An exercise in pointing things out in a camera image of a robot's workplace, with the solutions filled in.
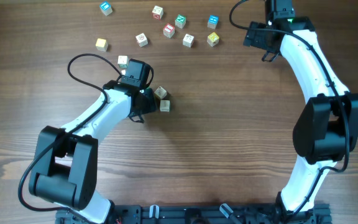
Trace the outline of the green Z wooden block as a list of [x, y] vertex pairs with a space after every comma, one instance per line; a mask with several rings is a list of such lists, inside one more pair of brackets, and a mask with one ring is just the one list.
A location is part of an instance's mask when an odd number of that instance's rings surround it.
[[154, 90], [153, 90], [152, 88], [147, 88], [147, 89], [145, 90], [145, 92], [146, 92], [146, 93], [153, 93]]

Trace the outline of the wooden block yellow side A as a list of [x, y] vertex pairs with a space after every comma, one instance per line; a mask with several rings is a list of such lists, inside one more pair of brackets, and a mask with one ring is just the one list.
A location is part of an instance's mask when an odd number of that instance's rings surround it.
[[162, 87], [162, 86], [159, 86], [155, 91], [154, 91], [154, 95], [160, 99], [160, 100], [163, 100], [167, 95], [168, 95], [168, 92]]

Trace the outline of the wooden block apple picture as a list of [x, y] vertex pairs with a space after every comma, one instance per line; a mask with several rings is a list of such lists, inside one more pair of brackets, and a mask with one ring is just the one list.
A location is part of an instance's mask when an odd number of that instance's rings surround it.
[[170, 111], [170, 100], [161, 100], [160, 101], [160, 111], [169, 112]]

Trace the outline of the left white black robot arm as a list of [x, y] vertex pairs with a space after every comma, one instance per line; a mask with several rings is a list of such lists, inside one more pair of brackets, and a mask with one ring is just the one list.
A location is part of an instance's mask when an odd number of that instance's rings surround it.
[[151, 88], [114, 80], [99, 98], [61, 128], [40, 132], [34, 160], [24, 173], [31, 195], [55, 204], [86, 223], [114, 223], [114, 203], [96, 190], [98, 147], [119, 122], [157, 109]]

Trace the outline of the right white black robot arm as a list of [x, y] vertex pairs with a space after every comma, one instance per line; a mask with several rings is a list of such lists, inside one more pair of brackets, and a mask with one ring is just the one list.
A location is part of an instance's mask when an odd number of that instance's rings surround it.
[[251, 22], [244, 45], [281, 55], [304, 94], [305, 107], [292, 134], [295, 166], [278, 193], [272, 219], [305, 222], [314, 215], [314, 199], [324, 178], [347, 169], [358, 138], [358, 93], [351, 93], [335, 75], [308, 17]]

